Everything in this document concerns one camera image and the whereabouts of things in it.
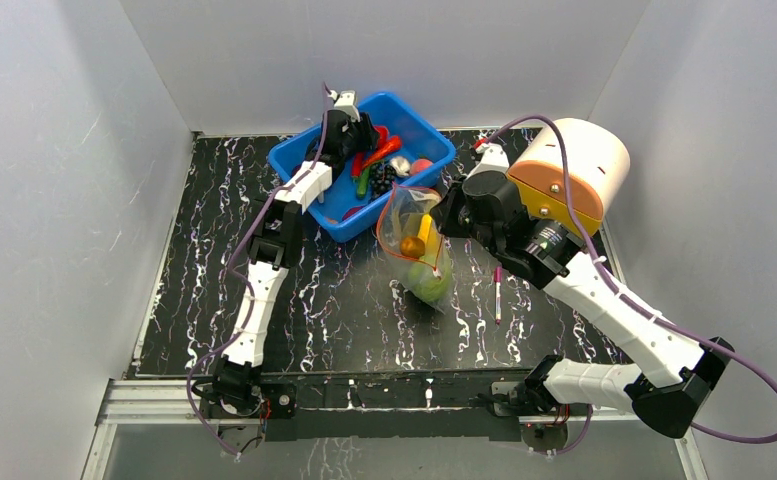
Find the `clear zip top bag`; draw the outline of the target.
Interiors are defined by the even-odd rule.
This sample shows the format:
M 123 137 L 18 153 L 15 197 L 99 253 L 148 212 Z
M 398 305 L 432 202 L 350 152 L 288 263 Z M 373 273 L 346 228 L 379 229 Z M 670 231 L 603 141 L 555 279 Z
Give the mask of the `clear zip top bag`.
M 453 288 L 452 259 L 432 210 L 442 200 L 433 189 L 395 184 L 376 226 L 392 275 L 429 307 L 444 312 Z

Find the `yellow toy mango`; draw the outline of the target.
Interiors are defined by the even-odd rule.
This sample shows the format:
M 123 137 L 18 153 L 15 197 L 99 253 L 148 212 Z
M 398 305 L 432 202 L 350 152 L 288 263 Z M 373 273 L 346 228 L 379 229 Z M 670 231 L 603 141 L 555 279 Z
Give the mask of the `yellow toy mango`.
M 424 243 L 423 254 L 419 259 L 427 262 L 435 261 L 441 250 L 442 237 L 430 214 L 424 214 L 421 217 L 417 237 Z

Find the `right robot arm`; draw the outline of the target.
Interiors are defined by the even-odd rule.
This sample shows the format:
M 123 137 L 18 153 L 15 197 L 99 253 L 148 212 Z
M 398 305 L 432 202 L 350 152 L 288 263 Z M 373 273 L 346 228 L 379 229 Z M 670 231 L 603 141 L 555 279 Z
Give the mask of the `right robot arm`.
M 625 303 L 623 290 L 613 292 L 604 283 L 582 239 L 556 220 L 531 216 L 517 186 L 501 172 L 453 183 L 430 216 L 440 234 L 476 240 L 506 271 L 576 310 L 631 361 L 590 364 L 547 355 L 523 385 L 492 401 L 541 414 L 574 403 L 611 407 L 635 414 L 666 437 L 685 435 L 728 356 Z

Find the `brown toy potato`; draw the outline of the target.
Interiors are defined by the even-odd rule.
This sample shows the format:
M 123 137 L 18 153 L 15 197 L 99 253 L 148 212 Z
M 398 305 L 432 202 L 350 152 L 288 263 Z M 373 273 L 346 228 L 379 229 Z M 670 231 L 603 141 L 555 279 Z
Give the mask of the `brown toy potato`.
M 403 257 L 419 259 L 426 254 L 426 242 L 416 236 L 406 236 L 400 242 L 400 253 Z

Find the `green toy cabbage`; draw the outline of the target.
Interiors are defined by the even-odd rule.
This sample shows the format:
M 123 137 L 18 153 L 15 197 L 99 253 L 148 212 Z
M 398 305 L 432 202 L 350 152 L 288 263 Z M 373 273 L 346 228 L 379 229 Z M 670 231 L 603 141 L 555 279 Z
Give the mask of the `green toy cabbage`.
M 405 287 L 419 300 L 438 306 L 451 289 L 452 264 L 447 262 L 437 269 L 423 263 L 414 263 L 408 270 Z

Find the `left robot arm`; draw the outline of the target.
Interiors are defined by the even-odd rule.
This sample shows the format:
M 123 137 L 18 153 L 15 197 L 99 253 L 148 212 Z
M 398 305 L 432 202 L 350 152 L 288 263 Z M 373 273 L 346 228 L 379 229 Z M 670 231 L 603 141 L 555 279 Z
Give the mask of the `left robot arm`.
M 245 292 L 235 328 L 213 369 L 208 403 L 239 416 L 250 416 L 261 407 L 259 370 L 265 340 L 278 292 L 299 260 L 303 214 L 323 200 L 349 158 L 375 149 L 382 139 L 369 114 L 328 110 L 301 163 L 255 215 L 228 265 L 244 281 Z

